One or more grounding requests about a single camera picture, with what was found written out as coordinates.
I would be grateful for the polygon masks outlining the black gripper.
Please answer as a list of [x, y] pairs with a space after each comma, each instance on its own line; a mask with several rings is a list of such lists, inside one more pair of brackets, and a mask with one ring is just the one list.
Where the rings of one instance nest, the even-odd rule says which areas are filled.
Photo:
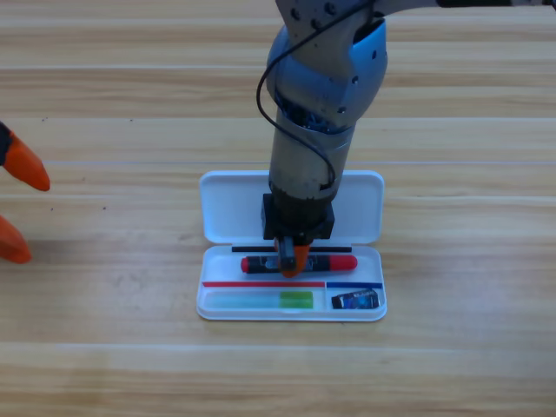
[[[3, 122], [0, 122], [0, 165], [32, 188], [50, 190], [50, 178], [41, 159]], [[17, 264], [31, 260], [30, 249], [23, 235], [2, 216], [0, 233], [2, 259]]]
[[263, 239], [275, 242], [281, 274], [296, 277], [305, 270], [313, 241], [327, 240], [332, 234], [332, 199], [267, 193], [262, 197], [261, 221]]

